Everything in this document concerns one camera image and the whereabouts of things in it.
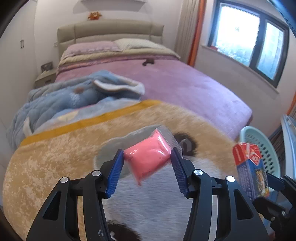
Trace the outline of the blue red small box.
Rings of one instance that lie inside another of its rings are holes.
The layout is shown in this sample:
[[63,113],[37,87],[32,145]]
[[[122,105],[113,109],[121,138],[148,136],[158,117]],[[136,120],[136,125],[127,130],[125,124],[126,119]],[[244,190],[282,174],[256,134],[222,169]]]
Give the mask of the blue red small box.
[[239,142],[233,147],[232,152],[239,184],[247,196],[252,201],[259,197],[268,197],[267,174],[258,145]]

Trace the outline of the pink clay packet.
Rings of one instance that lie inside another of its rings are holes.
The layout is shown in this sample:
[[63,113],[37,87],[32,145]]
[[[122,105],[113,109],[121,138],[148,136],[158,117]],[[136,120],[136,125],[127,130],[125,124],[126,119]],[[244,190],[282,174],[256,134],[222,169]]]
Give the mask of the pink clay packet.
[[149,137],[124,150],[124,159],[138,185],[170,161],[173,148],[180,155],[183,154],[182,147],[171,131],[159,126]]

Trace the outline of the teal plastic laundry basket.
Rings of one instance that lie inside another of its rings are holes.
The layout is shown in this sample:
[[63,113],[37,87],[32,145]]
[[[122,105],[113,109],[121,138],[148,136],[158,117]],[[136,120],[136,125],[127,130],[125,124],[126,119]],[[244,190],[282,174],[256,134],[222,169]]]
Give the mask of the teal plastic laundry basket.
[[240,142],[256,144],[259,147],[266,172],[280,178],[280,162],[268,137],[253,126],[245,126],[240,131]]

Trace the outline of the light blue quilted jacket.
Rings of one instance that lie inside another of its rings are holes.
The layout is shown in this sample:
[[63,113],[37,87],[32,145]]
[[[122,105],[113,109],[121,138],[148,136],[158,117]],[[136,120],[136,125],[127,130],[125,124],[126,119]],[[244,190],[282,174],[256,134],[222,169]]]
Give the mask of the light blue quilted jacket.
[[106,70],[33,89],[13,117],[6,137],[15,151],[27,135],[62,111],[84,108],[106,98],[139,100],[144,93],[141,82]]

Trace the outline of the beige nightstand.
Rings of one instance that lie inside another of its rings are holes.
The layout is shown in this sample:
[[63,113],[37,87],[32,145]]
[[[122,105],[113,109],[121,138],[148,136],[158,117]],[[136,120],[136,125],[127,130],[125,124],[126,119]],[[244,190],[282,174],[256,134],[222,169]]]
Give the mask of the beige nightstand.
[[56,80],[56,69],[41,73],[35,80],[34,88],[40,88],[48,84],[54,83]]

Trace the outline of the white wardrobe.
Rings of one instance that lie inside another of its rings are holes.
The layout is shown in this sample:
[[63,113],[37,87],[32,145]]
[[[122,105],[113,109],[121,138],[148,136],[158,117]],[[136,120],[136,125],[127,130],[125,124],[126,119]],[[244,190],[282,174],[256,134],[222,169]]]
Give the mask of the white wardrobe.
[[34,21],[37,1],[28,1],[1,37],[1,121],[9,126],[37,77]]

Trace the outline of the bed with purple cover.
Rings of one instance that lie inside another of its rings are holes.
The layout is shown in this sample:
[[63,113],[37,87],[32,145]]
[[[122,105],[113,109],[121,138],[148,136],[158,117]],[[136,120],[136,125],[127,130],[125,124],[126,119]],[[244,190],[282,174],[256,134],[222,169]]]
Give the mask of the bed with purple cover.
[[[154,65],[142,66],[148,59]],[[90,75],[107,70],[138,82],[145,87],[143,99],[157,99],[189,109],[205,118],[229,138],[252,120],[251,108],[231,90],[182,63],[179,55],[165,49],[127,49],[77,55],[60,60],[56,81]]]

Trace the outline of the purple pillow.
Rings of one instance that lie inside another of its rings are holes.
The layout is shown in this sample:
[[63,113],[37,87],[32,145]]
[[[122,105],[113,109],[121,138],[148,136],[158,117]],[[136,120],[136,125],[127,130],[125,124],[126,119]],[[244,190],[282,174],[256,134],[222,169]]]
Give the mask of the purple pillow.
[[103,53],[103,52],[121,52],[117,44],[112,41],[97,41],[87,43],[77,43],[70,45],[62,54],[60,60],[77,55]]

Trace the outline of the orange beige curtain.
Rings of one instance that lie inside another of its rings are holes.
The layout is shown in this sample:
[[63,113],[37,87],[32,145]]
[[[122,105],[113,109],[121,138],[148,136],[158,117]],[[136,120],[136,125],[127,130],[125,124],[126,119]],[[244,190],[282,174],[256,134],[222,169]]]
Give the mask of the orange beige curtain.
[[197,58],[206,4],[206,0],[185,0],[181,8],[175,52],[191,67],[195,66]]

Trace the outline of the dark brown hair clip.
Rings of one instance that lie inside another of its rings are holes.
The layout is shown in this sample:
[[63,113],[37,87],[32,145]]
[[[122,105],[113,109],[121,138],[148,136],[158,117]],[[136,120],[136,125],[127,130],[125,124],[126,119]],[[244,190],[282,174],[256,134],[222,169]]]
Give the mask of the dark brown hair clip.
[[142,66],[147,66],[147,65],[149,65],[149,64],[154,65],[154,59],[152,59],[152,58],[148,58],[148,59],[146,59],[146,60],[142,63]]

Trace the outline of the cream pillow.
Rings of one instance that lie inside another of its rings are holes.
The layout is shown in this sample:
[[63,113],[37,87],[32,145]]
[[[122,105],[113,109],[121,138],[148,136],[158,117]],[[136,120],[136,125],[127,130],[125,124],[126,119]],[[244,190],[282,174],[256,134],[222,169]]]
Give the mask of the cream pillow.
[[122,38],[119,40],[115,40],[114,44],[118,45],[118,47],[122,50],[141,48],[165,49],[165,46],[154,43],[147,39]]

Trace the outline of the beige padded headboard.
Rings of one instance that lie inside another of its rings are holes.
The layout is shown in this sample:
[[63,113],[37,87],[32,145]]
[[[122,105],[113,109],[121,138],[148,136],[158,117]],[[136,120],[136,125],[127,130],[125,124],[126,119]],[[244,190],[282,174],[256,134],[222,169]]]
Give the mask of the beige padded headboard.
[[84,21],[59,27],[57,43],[59,58],[76,43],[115,41],[122,38],[146,39],[161,44],[164,25],[147,21],[103,19]]

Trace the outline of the orange plush toy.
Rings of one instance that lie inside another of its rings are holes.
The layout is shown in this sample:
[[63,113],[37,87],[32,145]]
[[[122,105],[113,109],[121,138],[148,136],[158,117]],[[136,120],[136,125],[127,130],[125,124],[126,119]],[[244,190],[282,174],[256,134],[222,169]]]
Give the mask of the orange plush toy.
[[93,21],[93,20],[99,20],[102,17],[102,14],[98,11],[91,12],[88,16],[88,20]]

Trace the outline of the window with dark frame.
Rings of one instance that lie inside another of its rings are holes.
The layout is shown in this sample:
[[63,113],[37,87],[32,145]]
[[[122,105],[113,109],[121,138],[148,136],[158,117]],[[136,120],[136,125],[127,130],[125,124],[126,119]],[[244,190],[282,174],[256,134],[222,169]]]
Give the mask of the window with dark frame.
[[208,47],[250,68],[277,87],[287,60],[288,25],[252,6],[217,1]]

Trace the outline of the picture frame on nightstand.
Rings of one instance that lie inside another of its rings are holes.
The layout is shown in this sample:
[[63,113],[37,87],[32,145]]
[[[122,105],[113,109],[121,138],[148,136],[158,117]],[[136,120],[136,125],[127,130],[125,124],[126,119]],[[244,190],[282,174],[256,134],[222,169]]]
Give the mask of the picture frame on nightstand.
[[45,63],[41,66],[41,72],[44,73],[44,72],[47,72],[47,71],[50,71],[53,69],[53,62],[48,62],[48,63]]

